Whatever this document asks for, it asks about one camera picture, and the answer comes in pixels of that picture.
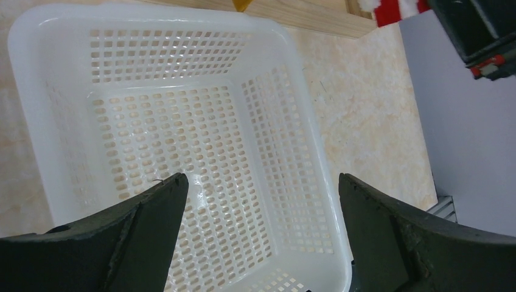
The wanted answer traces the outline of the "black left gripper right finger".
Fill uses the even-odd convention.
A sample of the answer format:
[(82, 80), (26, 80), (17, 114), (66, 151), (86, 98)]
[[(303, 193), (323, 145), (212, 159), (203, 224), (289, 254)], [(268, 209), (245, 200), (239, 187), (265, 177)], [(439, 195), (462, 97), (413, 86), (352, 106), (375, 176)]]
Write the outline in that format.
[(514, 291), (515, 238), (463, 226), (341, 174), (352, 291)]

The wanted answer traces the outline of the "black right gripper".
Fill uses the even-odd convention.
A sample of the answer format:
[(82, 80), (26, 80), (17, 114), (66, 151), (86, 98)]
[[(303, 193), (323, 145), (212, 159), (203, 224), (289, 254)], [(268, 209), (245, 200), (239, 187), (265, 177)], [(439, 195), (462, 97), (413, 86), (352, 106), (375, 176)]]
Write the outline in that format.
[(515, 1), (428, 1), (474, 79), (515, 75)]

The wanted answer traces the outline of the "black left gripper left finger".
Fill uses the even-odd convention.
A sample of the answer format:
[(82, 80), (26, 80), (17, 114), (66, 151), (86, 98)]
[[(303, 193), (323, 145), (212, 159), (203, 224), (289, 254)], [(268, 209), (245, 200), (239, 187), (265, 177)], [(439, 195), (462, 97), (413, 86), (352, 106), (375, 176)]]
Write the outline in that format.
[(163, 291), (189, 182), (145, 192), (51, 229), (1, 239), (2, 291)]

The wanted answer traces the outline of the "red white striped sock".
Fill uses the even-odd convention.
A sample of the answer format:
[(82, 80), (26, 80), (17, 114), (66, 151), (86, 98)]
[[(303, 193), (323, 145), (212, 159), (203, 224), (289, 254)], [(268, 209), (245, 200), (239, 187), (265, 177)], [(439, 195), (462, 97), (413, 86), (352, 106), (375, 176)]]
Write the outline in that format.
[(397, 23), (430, 10), (426, 0), (359, 0), (362, 11), (374, 15), (378, 27)]

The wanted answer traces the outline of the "mustard yellow sock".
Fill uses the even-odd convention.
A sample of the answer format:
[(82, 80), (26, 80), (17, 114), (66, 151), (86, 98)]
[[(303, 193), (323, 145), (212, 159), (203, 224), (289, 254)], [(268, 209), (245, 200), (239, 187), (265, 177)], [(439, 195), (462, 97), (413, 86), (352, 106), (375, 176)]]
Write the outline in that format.
[(237, 12), (244, 12), (253, 0), (232, 0), (233, 6)]

